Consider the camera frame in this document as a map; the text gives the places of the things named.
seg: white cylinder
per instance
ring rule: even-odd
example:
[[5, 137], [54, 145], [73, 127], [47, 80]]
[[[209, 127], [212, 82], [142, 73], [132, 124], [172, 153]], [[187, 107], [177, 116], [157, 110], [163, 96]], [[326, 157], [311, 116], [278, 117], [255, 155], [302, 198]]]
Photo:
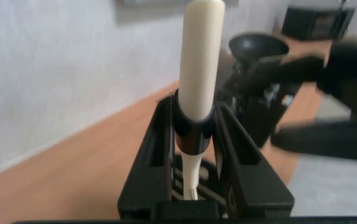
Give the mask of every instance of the white cylinder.
[[178, 103], [193, 121], [212, 108], [224, 11], [221, 0], [197, 0], [185, 8]]
[[203, 154], [191, 156], [181, 153], [183, 158], [183, 180], [184, 180], [184, 200], [197, 200], [198, 192], [196, 187], [199, 183], [199, 168], [201, 166]]

